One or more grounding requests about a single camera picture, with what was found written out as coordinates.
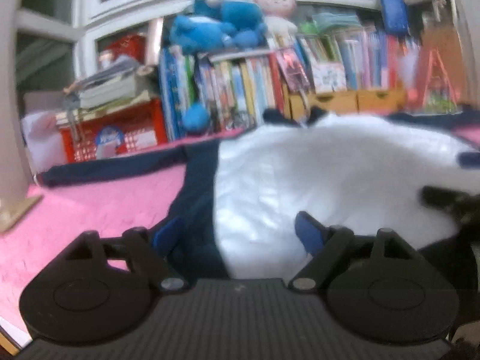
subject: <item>blue ball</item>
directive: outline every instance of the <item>blue ball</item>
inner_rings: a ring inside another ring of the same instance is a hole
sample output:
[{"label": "blue ball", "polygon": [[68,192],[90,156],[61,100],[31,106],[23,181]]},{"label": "blue ball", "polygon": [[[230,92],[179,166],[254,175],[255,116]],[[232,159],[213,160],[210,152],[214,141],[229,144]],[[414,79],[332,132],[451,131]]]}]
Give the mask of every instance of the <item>blue ball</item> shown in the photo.
[{"label": "blue ball", "polygon": [[200,103],[192,105],[183,116],[183,128],[186,133],[203,134],[210,126],[210,115]]}]

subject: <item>pink plush toy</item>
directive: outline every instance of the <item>pink plush toy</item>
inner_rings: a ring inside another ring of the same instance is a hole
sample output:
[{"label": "pink plush toy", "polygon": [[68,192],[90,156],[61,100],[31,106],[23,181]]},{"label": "pink plush toy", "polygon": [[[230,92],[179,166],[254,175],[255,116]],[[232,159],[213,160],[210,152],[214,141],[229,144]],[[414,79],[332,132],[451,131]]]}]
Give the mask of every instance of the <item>pink plush toy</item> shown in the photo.
[{"label": "pink plush toy", "polygon": [[297,26],[288,18],[297,7],[296,0],[255,0],[265,14],[264,23],[271,35],[281,35],[289,38],[289,35],[297,33]]}]

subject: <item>pink blanket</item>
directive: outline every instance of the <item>pink blanket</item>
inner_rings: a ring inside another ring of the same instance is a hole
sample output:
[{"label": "pink blanket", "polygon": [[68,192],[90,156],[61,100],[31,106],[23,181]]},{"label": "pink blanket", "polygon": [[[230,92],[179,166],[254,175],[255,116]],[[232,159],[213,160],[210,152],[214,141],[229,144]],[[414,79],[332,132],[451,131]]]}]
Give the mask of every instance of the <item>pink blanket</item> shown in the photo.
[{"label": "pink blanket", "polygon": [[[459,131],[480,143],[480,128]],[[183,184],[185,166],[141,177],[58,187],[32,186],[28,195],[45,197],[9,233],[0,235],[0,315],[26,331],[18,299],[28,282],[85,230],[116,237],[134,226],[162,220]]]}]

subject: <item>wooden drawer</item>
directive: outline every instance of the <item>wooden drawer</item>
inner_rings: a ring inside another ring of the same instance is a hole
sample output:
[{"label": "wooden drawer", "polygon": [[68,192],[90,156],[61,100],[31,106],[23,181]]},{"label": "wooden drawer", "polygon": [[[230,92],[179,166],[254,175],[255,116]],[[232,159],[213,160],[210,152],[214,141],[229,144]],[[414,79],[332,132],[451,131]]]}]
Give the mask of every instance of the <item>wooden drawer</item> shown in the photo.
[{"label": "wooden drawer", "polygon": [[[309,93],[308,102],[310,107],[317,106],[322,109],[336,112],[339,115],[353,114],[357,110],[357,94],[354,91],[333,93]],[[302,98],[299,94],[290,95],[292,119],[299,120],[305,116]]]},{"label": "wooden drawer", "polygon": [[358,91],[359,112],[389,113],[398,111],[405,103],[406,92],[403,89],[388,91]]}]

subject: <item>red plastic crate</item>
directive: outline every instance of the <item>red plastic crate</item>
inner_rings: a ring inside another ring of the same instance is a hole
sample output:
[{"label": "red plastic crate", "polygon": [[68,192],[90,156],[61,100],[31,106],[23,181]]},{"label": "red plastic crate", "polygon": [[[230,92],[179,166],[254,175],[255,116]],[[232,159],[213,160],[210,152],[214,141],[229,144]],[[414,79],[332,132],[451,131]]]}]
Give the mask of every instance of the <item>red plastic crate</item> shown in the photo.
[{"label": "red plastic crate", "polygon": [[59,130],[63,138],[68,162],[96,159],[97,145],[95,144],[95,138],[100,130],[106,126],[117,127],[124,135],[124,143],[117,148],[117,154],[135,153],[150,147],[138,142],[141,134],[145,137],[145,134],[149,132],[154,134],[154,140],[156,140],[156,144],[152,146],[168,142],[160,100],[153,99],[148,103],[137,104],[113,114],[78,123],[79,142],[74,142],[69,127],[61,127]]}]

